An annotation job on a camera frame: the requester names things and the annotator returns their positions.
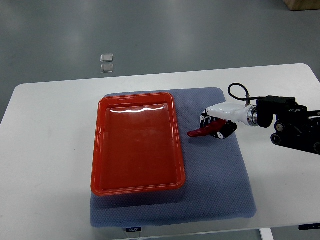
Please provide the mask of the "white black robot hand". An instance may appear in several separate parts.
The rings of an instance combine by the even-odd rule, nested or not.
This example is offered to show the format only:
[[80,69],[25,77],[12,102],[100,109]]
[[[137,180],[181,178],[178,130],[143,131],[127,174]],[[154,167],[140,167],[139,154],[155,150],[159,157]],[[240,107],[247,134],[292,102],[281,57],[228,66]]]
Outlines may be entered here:
[[251,127],[258,126],[257,106],[251,104],[223,102],[208,107],[200,116],[200,128],[224,121],[219,130],[211,130],[208,135],[226,139],[237,130],[237,123]]

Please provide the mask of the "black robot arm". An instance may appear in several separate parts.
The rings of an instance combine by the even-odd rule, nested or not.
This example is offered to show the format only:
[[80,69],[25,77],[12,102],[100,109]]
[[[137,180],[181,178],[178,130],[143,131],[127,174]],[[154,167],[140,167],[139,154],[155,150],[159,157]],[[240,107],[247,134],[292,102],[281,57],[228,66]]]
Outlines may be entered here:
[[320,111],[309,111],[294,97],[266,96],[256,100],[257,124],[268,128],[273,119],[271,142],[280,147],[312,154],[320,153]]

